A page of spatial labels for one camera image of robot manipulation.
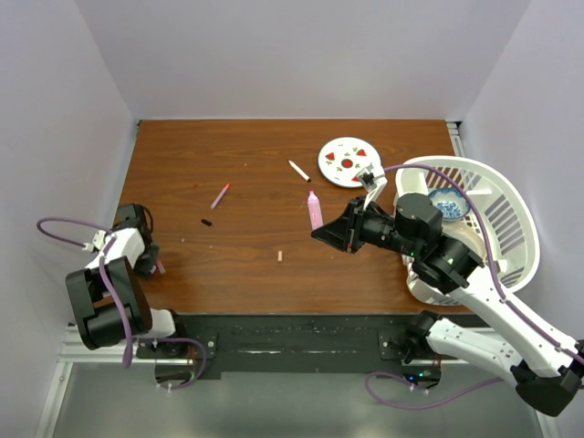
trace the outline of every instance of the wooden table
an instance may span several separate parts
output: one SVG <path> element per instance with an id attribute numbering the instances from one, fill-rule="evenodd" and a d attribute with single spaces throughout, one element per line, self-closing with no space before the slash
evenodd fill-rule
<path id="1" fill-rule="evenodd" d="M 309 188 L 325 222 L 364 193 L 336 187 L 318 170 L 320 147 L 343 136 L 373 144 L 385 165 L 453 153 L 440 120 L 144 121 L 120 202 L 142 203 L 154 216 L 166 274 L 141 281 L 151 306 L 243 314 L 465 311 L 412 297 L 397 254 L 365 245 L 349 255 L 310 238 Z M 388 180 L 378 203 L 391 210 L 393 175 Z M 231 189 L 211 210 L 227 183 Z"/>

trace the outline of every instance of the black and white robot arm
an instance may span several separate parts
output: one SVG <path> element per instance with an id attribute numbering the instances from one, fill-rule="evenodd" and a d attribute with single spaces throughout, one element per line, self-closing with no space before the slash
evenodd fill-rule
<path id="1" fill-rule="evenodd" d="M 161 339 L 176 330 L 173 313 L 150 308 L 138 282 L 137 276 L 151 276 L 159 251 L 152 241 L 144 208 L 134 203 L 123 205 L 118 217 L 111 234 L 96 233 L 92 243 L 96 257 L 66 279 L 79 334 L 89 349 L 109 347 L 125 338 L 115 304 L 104 304 L 109 291 L 99 274 L 101 258 L 105 258 L 106 275 L 120 297 L 134 338 Z M 113 237 L 114 242 L 108 245 Z"/>
<path id="2" fill-rule="evenodd" d="M 314 230 L 312 237 L 349 253 L 369 243 L 411 257 L 421 281 L 473 310 L 504 339 L 477 334 L 424 311 L 398 342 L 409 352 L 407 360 L 433 351 L 468 361 L 514 385 L 534 409 L 559 415 L 581 386 L 584 344 L 552 327 L 514 295 L 503 300 L 481 257 L 443 233 L 442 213 L 428 196 L 407 193 L 390 215 L 375 203 L 387 183 L 382 171 L 370 167 L 358 176 L 367 197 L 349 201 L 341 217 Z"/>

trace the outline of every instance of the dish rack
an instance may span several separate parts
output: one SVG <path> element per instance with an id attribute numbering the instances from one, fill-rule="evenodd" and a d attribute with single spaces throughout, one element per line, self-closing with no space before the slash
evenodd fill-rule
<path id="1" fill-rule="evenodd" d="M 539 265 L 539 241 L 531 213 L 513 184 L 495 169 L 467 158 L 428 156 L 406 164 L 425 164 L 446 173 L 459 184 L 476 205 L 484 222 L 497 264 L 498 277 L 507 293 L 515 293 L 533 278 Z M 424 169 L 401 169 L 395 176 L 396 201 L 406 193 L 429 194 L 452 187 L 437 174 Z M 483 235 L 471 211 L 461 221 L 469 230 Z M 407 286 L 426 304 L 457 306 L 458 302 L 423 283 L 412 271 L 412 259 L 403 256 L 408 270 Z"/>

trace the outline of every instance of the blue and white bowl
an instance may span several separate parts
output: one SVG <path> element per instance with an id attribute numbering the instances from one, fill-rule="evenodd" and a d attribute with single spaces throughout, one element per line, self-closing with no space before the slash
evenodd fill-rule
<path id="1" fill-rule="evenodd" d="M 433 190 L 428 197 L 434 206 L 442 212 L 445 222 L 459 221 L 471 210 L 470 204 L 460 192 L 452 187 Z"/>

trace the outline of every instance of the plate with red pattern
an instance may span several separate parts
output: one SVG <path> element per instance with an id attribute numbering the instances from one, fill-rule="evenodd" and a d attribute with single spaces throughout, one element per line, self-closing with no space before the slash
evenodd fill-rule
<path id="1" fill-rule="evenodd" d="M 381 164 L 380 154 L 365 140 L 355 137 L 331 140 L 318 153 L 318 167 L 324 177 L 348 189 L 362 187 L 355 175 L 372 163 Z"/>

